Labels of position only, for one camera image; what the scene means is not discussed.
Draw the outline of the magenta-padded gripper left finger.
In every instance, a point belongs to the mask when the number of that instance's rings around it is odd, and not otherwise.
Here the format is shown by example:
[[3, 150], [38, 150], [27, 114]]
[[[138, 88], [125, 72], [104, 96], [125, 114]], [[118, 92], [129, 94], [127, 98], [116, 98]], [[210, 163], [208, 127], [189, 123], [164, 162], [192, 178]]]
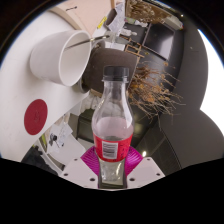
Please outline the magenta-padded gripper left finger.
[[72, 159], [60, 177], [84, 188], [97, 189], [100, 165], [93, 147], [81, 157]]

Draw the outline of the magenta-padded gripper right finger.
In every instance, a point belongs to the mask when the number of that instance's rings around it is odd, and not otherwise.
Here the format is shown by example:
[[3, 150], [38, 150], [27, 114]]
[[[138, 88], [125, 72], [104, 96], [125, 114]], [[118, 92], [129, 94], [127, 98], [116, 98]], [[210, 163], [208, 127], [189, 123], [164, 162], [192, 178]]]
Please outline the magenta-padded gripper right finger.
[[128, 189], [140, 188], [164, 177], [151, 157], [143, 157], [133, 147], [125, 159], [124, 171]]

